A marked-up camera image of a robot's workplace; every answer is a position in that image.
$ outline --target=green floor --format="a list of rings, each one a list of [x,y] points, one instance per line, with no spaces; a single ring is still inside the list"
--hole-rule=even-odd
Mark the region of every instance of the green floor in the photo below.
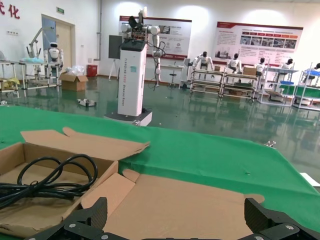
[[[85,92],[57,92],[54,88],[44,88],[29,90],[26,98],[21,92],[19,99],[4,96],[2,99],[20,106],[101,118],[105,113],[117,111],[117,87],[115,80],[98,78],[87,83]],[[307,172],[320,182],[320,112],[257,102],[252,104],[239,98],[218,99],[216,95],[201,93],[190,98],[188,90],[160,86],[153,91],[151,87],[145,85],[143,99],[144,107],[153,111],[150,126],[240,138],[261,144],[273,140],[276,148],[298,171]],[[97,101],[97,107],[86,109],[79,106],[76,99],[82,98]]]

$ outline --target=coiled black cable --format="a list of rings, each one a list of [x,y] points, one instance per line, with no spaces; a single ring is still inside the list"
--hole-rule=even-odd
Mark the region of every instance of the coiled black cable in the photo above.
[[[93,166],[93,176],[86,167],[76,162],[77,158],[87,159]],[[22,178],[25,172],[34,164],[41,161],[54,161],[58,164],[45,179],[34,181],[30,185],[23,184]],[[81,168],[88,177],[88,183],[54,183],[57,180],[66,165],[75,165]],[[61,162],[55,157],[44,156],[28,163],[20,172],[17,178],[17,184],[0,183],[0,209],[6,208],[23,198],[58,198],[72,200],[74,197],[82,196],[98,177],[98,167],[96,163],[86,154],[76,154]]]

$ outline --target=small robot on floor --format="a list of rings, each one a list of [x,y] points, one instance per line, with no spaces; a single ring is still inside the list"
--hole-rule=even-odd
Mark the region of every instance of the small robot on floor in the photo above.
[[[89,99],[87,99],[87,98],[78,99],[77,102],[78,102],[79,105],[84,106],[84,107],[86,107],[86,108],[97,106],[97,102],[95,102],[95,101],[93,101],[93,100],[89,100]]]

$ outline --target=white wall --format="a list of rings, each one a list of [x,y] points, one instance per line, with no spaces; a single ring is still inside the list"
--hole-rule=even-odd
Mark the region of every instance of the white wall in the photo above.
[[[87,65],[97,58],[98,0],[3,0],[5,15],[0,14],[0,51],[11,61],[27,57],[26,46],[42,27],[42,14],[75,25],[75,64]],[[10,4],[19,9],[20,19],[10,17]],[[56,7],[65,10],[57,13]],[[18,36],[7,31],[18,32]],[[43,48],[42,34],[38,47]]]
[[[139,9],[148,7],[149,17],[191,19],[189,57],[213,51],[218,21],[247,24],[304,27],[298,51],[294,56],[296,67],[306,69],[311,62],[320,62],[320,4],[277,3],[241,0],[103,0],[102,61],[99,73],[109,75],[112,59],[108,59],[109,35],[117,35],[119,16],[136,16]],[[163,60],[163,64],[173,61]],[[149,59],[146,79],[153,78],[152,59]],[[162,79],[169,82],[169,74],[162,71]]]

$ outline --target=workbench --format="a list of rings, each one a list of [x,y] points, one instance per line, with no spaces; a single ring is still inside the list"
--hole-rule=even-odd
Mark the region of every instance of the workbench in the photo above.
[[[20,131],[52,129],[62,133],[66,126],[81,133],[150,141],[150,147],[142,153],[120,161],[120,171],[130,168],[244,194],[261,194],[265,197],[264,207],[285,212],[305,227],[320,232],[320,194],[276,149],[243,139],[136,127],[20,106],[0,107],[0,115],[0,126],[14,126],[1,128],[0,149],[23,142]],[[0,238],[14,239],[3,235]]]

